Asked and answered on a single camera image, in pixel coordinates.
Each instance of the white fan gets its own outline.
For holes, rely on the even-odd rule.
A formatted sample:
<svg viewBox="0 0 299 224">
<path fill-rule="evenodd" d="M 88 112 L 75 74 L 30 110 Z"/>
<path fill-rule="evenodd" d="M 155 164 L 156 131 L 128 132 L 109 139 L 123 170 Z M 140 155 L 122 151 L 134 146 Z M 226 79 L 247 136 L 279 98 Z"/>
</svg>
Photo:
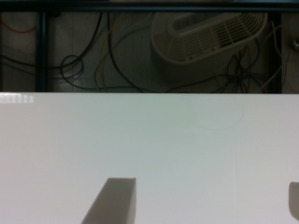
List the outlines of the white fan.
<svg viewBox="0 0 299 224">
<path fill-rule="evenodd" d="M 198 77 L 225 63 L 258 36 L 264 13 L 157 13 L 150 28 L 150 60 L 167 82 Z"/>
</svg>

